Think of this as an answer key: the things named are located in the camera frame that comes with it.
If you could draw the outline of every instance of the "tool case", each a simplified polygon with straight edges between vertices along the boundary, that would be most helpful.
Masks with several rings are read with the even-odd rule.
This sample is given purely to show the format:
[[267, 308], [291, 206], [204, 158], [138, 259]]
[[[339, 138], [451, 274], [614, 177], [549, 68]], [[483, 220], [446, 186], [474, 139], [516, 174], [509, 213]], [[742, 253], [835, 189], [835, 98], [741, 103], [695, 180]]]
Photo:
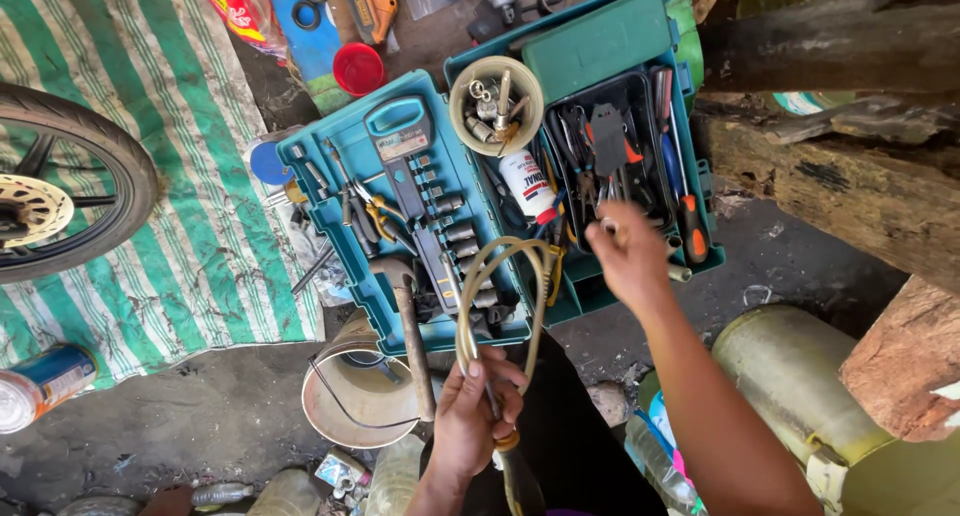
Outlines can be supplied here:
[[[459, 73], [475, 60], [485, 56], [505, 54], [510, 43], [520, 38], [531, 37], [531, 34], [535, 32], [556, 28], [590, 14], [595, 16], [598, 11], [606, 6], [615, 5], [617, 1], [619, 0], [591, 0], [570, 7], [503, 34], [459, 56], [451, 57], [443, 66], [447, 83], [452, 83]], [[668, 31], [672, 45], [676, 46], [680, 39], [676, 24], [666, 18], [666, 13], [662, 8], [657, 8], [653, 15], [656, 16], [657, 21], [654, 24], [662, 26], [664, 30]], [[571, 45], [575, 47], [580, 43], [587, 44], [587, 42], [571, 42]], [[634, 64], [633, 68], [638, 72], [646, 72], [647, 68], [655, 65], [669, 66], [677, 72], [677, 75], [673, 76], [672, 105], [673, 112], [677, 116], [683, 165], [687, 169], [691, 194], [697, 199], [697, 208], [702, 219], [707, 222], [708, 230], [713, 231], [716, 227], [715, 218], [708, 211], [707, 205], [713, 194], [709, 178], [710, 170], [705, 161], [697, 160], [693, 154], [687, 112], [682, 99], [694, 91], [687, 64], [685, 62], [676, 63], [671, 46], [665, 51], [661, 50], [656, 56], [647, 57], [642, 63]], [[554, 87], [552, 93], [559, 94], [559, 97], [562, 98], [580, 90], [590, 89], [584, 89], [583, 86], [571, 86], [570, 90], [564, 94], [560, 86], [559, 88]], [[447, 95], [438, 91], [434, 80], [423, 70], [408, 73], [390, 82], [376, 92], [298, 130], [277, 145], [277, 153], [280, 159], [294, 170], [297, 177], [297, 186], [304, 191], [310, 201], [311, 207], [308, 212], [311, 221], [317, 226], [318, 230], [326, 233], [329, 237], [346, 271], [348, 277], [347, 288], [357, 305], [366, 309], [371, 326], [380, 336], [377, 342], [378, 347], [389, 356], [405, 354], [401, 317], [397, 312], [398, 308], [393, 296], [393, 289], [385, 276], [370, 273], [367, 267], [367, 259], [354, 237], [353, 231], [342, 225], [342, 203], [344, 200], [337, 194], [343, 190], [345, 185], [335, 162], [330, 157], [330, 150], [324, 147], [324, 140], [329, 138], [333, 146], [339, 151], [342, 164], [350, 178], [371, 177], [383, 171], [384, 165], [375, 143], [371, 141], [370, 128], [369, 124], [366, 123], [366, 118], [371, 115], [372, 111], [392, 100], [415, 96], [419, 96], [424, 111], [432, 119], [434, 137], [429, 148], [412, 157], [410, 176], [420, 186], [421, 198], [427, 205], [431, 205], [431, 203], [436, 203], [446, 196], [461, 195], [463, 205], [443, 216], [445, 218], [449, 217], [448, 222], [452, 224], [460, 224], [465, 221], [472, 222], [477, 242], [481, 247], [499, 236], [517, 234], [513, 229], [504, 225], [503, 216], [499, 211], [498, 203], [495, 201], [496, 192], [488, 183], [483, 166], [477, 159], [487, 156], [474, 154], [457, 137], [449, 120]], [[550, 143], [546, 142], [545, 129], [541, 128], [539, 135], [540, 139], [544, 141], [543, 145], [547, 147], [548, 156], [556, 165], [559, 155], [554, 154], [549, 148]], [[426, 165], [420, 164], [423, 155], [427, 156], [428, 159]], [[323, 177], [330, 183], [328, 199], [321, 199], [317, 193], [318, 182], [306, 167], [307, 161], [316, 165]], [[389, 203], [398, 204], [398, 199], [388, 180], [383, 178], [373, 180], [366, 184], [366, 188], [374, 194], [383, 195]], [[672, 222], [670, 225], [665, 224], [665, 227], [668, 227], [664, 230], [665, 233], [677, 232], [676, 226]], [[441, 231], [431, 230], [430, 232], [437, 232], [440, 239], [444, 238]], [[390, 245], [385, 241], [380, 241], [379, 245], [381, 254], [410, 255], [400, 244]], [[706, 261], [690, 267], [695, 274], [724, 263], [726, 256], [723, 248], [713, 243], [710, 243], [709, 248]], [[562, 286], [557, 301], [554, 306], [547, 308], [544, 317], [544, 324], [547, 327], [591, 313], [617, 301], [613, 293], [607, 289], [600, 265], [595, 257], [577, 251], [572, 245], [567, 253], [562, 267]], [[677, 252], [673, 262], [684, 264], [682, 253]], [[423, 261], [428, 263], [430, 259], [424, 259]], [[529, 271], [529, 267], [524, 266], [523, 262], [518, 256], [514, 256], [501, 264], [494, 272], [492, 280], [495, 285], [494, 288], [498, 290], [500, 302], [515, 303], [517, 307], [513, 314], [503, 319], [498, 338], [489, 340], [478, 337], [479, 343], [507, 345], [521, 342], [530, 337], [533, 301], [536, 294], [531, 289], [532, 273]], [[437, 291], [438, 297], [442, 297], [440, 300], [443, 302], [450, 299], [451, 293], [449, 291], [450, 282], [446, 281], [446, 276], [441, 274], [433, 273], [432, 276], [435, 276], [433, 281], [420, 281], [418, 284], [432, 286]], [[451, 311], [446, 307], [447, 305], [441, 304], [443, 310]], [[420, 327], [428, 352], [453, 350], [456, 324], [448, 314], [438, 315]]]

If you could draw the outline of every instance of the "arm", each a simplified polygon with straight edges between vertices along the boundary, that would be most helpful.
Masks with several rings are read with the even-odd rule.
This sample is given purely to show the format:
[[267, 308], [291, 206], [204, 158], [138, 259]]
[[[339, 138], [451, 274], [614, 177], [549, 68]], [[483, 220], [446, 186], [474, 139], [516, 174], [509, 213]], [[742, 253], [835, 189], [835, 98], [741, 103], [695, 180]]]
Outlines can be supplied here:
[[[494, 453], [494, 439], [513, 431], [523, 408], [515, 385], [527, 383], [526, 375], [508, 362], [507, 352], [491, 345], [480, 346], [481, 360], [470, 363], [464, 376], [456, 365], [443, 384], [437, 401], [433, 428], [433, 452], [406, 516], [453, 516], [460, 513], [463, 495], [476, 473], [487, 466]], [[487, 401], [487, 379], [496, 379], [493, 389], [502, 402], [500, 421]]]
[[587, 239], [609, 288], [646, 331], [670, 426], [711, 514], [822, 514], [796, 459], [704, 349], [666, 277], [666, 244], [631, 204], [607, 202]]

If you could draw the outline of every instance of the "teal toolbox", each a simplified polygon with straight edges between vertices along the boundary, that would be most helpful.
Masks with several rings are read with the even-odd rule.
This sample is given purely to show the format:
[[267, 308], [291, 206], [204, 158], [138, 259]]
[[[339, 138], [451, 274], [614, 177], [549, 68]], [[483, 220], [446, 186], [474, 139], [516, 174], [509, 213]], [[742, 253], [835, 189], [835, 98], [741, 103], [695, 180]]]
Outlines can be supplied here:
[[[528, 36], [535, 31], [551, 29], [563, 25], [567, 21], [594, 13], [618, 0], [591, 0], [565, 11], [550, 15], [529, 25], [475, 47], [459, 56], [449, 58], [443, 66], [447, 83], [452, 83], [463, 68], [484, 56], [502, 55], [509, 44], [520, 37]], [[670, 33], [672, 44], [679, 41], [679, 33], [672, 20], [667, 20], [666, 29]], [[691, 193], [696, 195], [698, 209], [701, 211], [708, 230], [716, 227], [712, 213], [707, 212], [706, 200], [713, 191], [710, 183], [710, 170], [707, 163], [697, 160], [693, 155], [693, 146], [690, 141], [687, 112], [684, 109], [684, 96], [693, 93], [690, 82], [690, 73], [687, 64], [676, 63], [673, 48], [667, 49], [658, 56], [650, 56], [645, 63], [636, 64], [636, 68], [643, 70], [653, 65], [667, 65], [675, 68], [678, 75], [674, 76], [673, 110], [677, 113], [678, 135], [681, 143], [683, 164], [687, 169]], [[568, 93], [575, 92], [580, 87], [573, 87]], [[299, 160], [292, 152], [294, 145], [299, 145], [305, 152], [305, 159], [314, 162], [318, 169], [330, 182], [330, 192], [339, 193], [343, 187], [343, 179], [335, 164], [330, 159], [330, 152], [323, 149], [322, 142], [329, 137], [339, 150], [343, 165], [351, 178], [366, 178], [382, 170], [374, 144], [370, 141], [363, 124], [364, 117], [373, 109], [394, 98], [419, 95], [424, 98], [427, 110], [432, 115], [435, 141], [433, 146], [424, 151], [430, 157], [430, 166], [426, 169], [414, 169], [414, 174], [423, 177], [421, 171], [433, 171], [437, 178], [429, 182], [430, 187], [439, 186], [444, 195], [458, 193], [463, 196], [464, 205], [450, 214], [454, 223], [467, 219], [473, 222], [480, 245], [498, 238], [504, 234], [515, 234], [503, 224], [496, 203], [491, 201], [491, 187], [477, 157], [486, 157], [473, 154], [464, 146], [450, 125], [447, 95], [441, 94], [430, 76], [421, 70], [409, 73], [394, 80], [378, 91], [346, 106], [345, 108], [306, 126], [294, 135], [281, 141], [277, 146], [280, 159], [294, 169], [297, 185], [310, 200], [310, 216], [318, 230], [326, 233], [330, 242], [342, 260], [348, 277], [347, 287], [358, 306], [366, 309], [370, 324], [378, 332], [380, 339], [378, 347], [390, 356], [401, 356], [406, 350], [402, 341], [401, 320], [397, 312], [393, 291], [382, 275], [371, 275], [367, 260], [354, 238], [353, 231], [342, 225], [341, 198], [331, 195], [327, 200], [317, 196], [316, 180], [310, 175], [304, 160]], [[550, 154], [556, 161], [556, 155]], [[367, 185], [374, 193], [384, 195], [393, 204], [394, 194], [386, 180], [379, 179]], [[385, 254], [403, 254], [405, 250], [400, 245], [389, 245], [380, 242], [381, 252]], [[723, 248], [711, 244], [707, 260], [691, 267], [693, 272], [700, 273], [723, 264], [726, 259]], [[496, 340], [481, 340], [480, 343], [495, 343], [506, 345], [518, 343], [530, 337], [531, 317], [533, 311], [534, 294], [528, 288], [529, 274], [527, 268], [515, 256], [501, 265], [493, 276], [495, 287], [504, 297], [504, 301], [517, 301], [517, 312], [510, 316], [501, 325], [501, 335]], [[584, 314], [599, 310], [617, 301], [603, 282], [602, 272], [596, 259], [592, 256], [575, 252], [571, 247], [564, 260], [563, 282], [558, 294], [557, 303], [548, 308], [544, 318], [545, 326], [553, 326], [563, 321], [580, 317]], [[682, 252], [678, 252], [674, 262], [682, 264]], [[455, 323], [446, 314], [441, 314], [429, 323], [421, 325], [426, 350], [428, 352], [452, 350]]]

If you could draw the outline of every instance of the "orange-handled screwdriver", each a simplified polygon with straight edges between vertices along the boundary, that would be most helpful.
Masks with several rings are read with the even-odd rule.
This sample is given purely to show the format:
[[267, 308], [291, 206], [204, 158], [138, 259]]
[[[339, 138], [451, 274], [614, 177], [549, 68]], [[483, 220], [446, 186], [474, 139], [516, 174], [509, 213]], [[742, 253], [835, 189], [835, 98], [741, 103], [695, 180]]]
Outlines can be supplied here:
[[674, 113], [670, 113], [670, 126], [673, 129], [673, 141], [677, 150], [677, 166], [679, 167], [680, 182], [683, 184], [683, 195], [679, 199], [679, 208], [677, 210], [679, 232], [683, 241], [683, 253], [686, 256], [687, 265], [702, 263], [707, 258], [707, 228], [703, 220], [700, 219], [700, 212], [697, 211], [697, 199], [690, 195], [690, 189], [687, 186], [687, 172], [684, 171], [684, 157], [680, 153], [680, 138], [677, 134], [677, 119]]

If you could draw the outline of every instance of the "green and white striped cloth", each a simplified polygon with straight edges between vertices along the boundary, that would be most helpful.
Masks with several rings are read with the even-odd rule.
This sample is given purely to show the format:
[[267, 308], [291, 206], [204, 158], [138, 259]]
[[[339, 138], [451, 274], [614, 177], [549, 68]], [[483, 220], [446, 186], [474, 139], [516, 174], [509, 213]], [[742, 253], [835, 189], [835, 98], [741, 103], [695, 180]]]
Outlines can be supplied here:
[[[0, 287], [0, 366], [76, 343], [96, 355], [100, 389], [202, 350], [323, 337], [313, 289], [290, 294], [314, 246], [262, 207], [267, 191], [241, 158], [265, 129], [229, 40], [207, 0], [0, 0], [2, 80], [113, 120], [150, 154], [162, 190], [113, 252]], [[64, 165], [44, 178], [103, 194], [71, 170], [89, 155], [54, 158]]]

